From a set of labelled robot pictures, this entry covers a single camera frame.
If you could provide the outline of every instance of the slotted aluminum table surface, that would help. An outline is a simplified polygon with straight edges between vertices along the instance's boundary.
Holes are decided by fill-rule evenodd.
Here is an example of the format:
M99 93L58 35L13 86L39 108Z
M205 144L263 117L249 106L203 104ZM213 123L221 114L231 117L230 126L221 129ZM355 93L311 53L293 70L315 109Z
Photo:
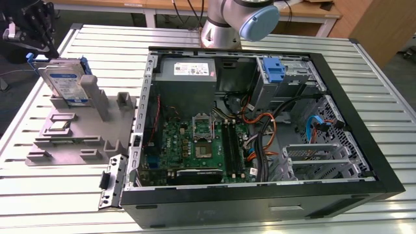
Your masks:
M406 191L329 219L157 230L174 233L403 233L416 232L416 116L361 46L346 39L267 36L243 49L321 53L371 132ZM83 25L70 29L62 57L83 55L107 95L138 97L147 46L198 47L194 32ZM0 140L0 233L135 232L122 211L97 212L99 174L106 165L27 167L25 157L50 110L41 79Z

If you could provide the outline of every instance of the wooden table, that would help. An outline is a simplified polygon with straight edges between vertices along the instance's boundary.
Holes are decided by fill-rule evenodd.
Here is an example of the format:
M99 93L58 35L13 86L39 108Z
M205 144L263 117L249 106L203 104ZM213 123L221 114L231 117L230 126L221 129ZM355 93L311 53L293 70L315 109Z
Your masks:
M54 8L61 10L103 11L141 13L145 15L146 26L155 28L155 15L174 15L171 0L51 0ZM201 0L190 0L193 9L201 11ZM186 0L175 0L179 15L191 16ZM317 37L326 37L330 29L341 18L341 13L334 7L330 11L318 8L318 3L301 2L291 6L291 22L306 22L321 24L315 33ZM281 10L279 21L289 21L289 8Z

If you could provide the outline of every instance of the red cable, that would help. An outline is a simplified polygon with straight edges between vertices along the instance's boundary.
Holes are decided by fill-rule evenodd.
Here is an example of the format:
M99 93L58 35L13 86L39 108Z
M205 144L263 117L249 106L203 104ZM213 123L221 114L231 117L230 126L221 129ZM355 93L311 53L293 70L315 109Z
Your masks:
M159 113L159 95L157 96L157 113L155 113L155 118L154 118L154 123L153 123L151 134L150 134L147 143L142 147L146 147L153 140L154 129L155 129L157 122L158 122L158 113Z

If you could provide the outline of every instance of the cable connector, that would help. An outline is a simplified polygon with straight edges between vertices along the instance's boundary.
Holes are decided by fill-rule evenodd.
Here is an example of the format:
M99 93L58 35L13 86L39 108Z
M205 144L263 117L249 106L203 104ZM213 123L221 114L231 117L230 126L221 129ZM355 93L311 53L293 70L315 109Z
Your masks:
M330 123L313 123L313 127L315 130L326 132L329 130Z
M337 129L342 129L345 127L345 123L339 120L333 120L331 126Z

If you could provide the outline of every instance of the gray 3d-printed holder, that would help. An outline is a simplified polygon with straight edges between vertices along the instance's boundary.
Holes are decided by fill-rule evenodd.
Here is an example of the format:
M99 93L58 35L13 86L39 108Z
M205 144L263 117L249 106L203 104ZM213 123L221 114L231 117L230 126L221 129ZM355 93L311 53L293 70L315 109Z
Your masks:
M79 85L90 106L69 107L61 98L50 98L54 108L30 152L27 166L106 164L111 156L127 153L135 98L127 93L105 96L97 78L81 77ZM65 122L62 129L50 129Z

